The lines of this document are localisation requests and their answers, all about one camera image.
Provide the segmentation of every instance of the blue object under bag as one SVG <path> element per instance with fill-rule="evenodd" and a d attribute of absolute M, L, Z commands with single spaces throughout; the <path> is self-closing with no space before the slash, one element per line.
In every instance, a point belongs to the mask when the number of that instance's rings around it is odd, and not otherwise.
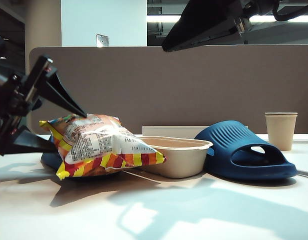
<path fill-rule="evenodd" d="M 235 180 L 277 180 L 295 176 L 294 164 L 281 151 L 234 120 L 218 122 L 201 131 L 195 139 L 211 141 L 204 169 Z M 260 146 L 265 153 L 251 149 Z"/>

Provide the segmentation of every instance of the chip bag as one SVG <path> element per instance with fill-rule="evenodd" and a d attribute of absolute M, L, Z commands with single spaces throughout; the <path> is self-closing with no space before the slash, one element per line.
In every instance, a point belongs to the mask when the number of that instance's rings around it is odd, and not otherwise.
<path fill-rule="evenodd" d="M 122 127 L 116 117 L 88 114 L 84 118 L 71 114 L 41 120 L 40 126 L 51 132 L 63 160 L 56 173 L 60 180 L 165 162 L 163 154 Z"/>

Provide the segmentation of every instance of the cup rim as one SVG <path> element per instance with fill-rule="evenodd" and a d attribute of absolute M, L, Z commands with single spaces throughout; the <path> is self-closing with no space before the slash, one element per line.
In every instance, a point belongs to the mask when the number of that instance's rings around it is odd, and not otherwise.
<path fill-rule="evenodd" d="M 297 112 L 265 112 L 265 116 L 297 116 Z"/>

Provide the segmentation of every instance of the paper cup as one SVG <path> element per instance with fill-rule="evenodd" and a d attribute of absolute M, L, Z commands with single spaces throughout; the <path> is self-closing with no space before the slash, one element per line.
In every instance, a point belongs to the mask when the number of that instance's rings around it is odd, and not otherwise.
<path fill-rule="evenodd" d="M 268 140 L 281 151 L 292 149 L 296 112 L 266 112 Z"/>

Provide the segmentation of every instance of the red and yellow striped pattern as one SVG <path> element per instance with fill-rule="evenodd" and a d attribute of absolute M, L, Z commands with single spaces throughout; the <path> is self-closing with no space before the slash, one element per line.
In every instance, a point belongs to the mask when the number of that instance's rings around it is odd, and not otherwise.
<path fill-rule="evenodd" d="M 142 153 L 142 154 L 112 154 L 102 157 L 88 158 L 83 162 L 68 164 L 64 161 L 71 150 L 72 145 L 65 142 L 63 136 L 47 121 L 40 121 L 40 126 L 49 129 L 54 138 L 54 144 L 63 159 L 56 175 L 60 180 L 67 177 L 97 176 L 111 174 L 124 168 L 134 168 L 145 165 L 161 164 L 166 161 L 163 154 Z"/>

